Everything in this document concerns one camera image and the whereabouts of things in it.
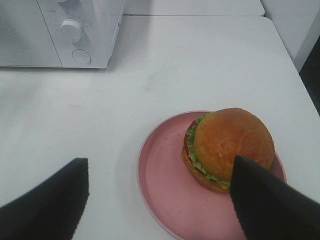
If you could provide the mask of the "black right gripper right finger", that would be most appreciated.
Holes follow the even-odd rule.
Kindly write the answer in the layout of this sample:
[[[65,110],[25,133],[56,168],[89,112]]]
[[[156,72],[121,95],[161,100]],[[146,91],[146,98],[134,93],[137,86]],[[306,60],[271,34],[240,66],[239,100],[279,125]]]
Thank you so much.
[[[247,157],[235,157],[230,196],[248,240],[320,238],[319,203]]]

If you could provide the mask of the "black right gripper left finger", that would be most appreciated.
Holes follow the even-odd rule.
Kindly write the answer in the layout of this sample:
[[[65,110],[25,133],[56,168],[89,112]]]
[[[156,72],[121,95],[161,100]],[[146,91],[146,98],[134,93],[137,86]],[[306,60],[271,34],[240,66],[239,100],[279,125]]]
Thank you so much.
[[[89,165],[75,158],[0,208],[2,240],[70,240],[89,197]]]

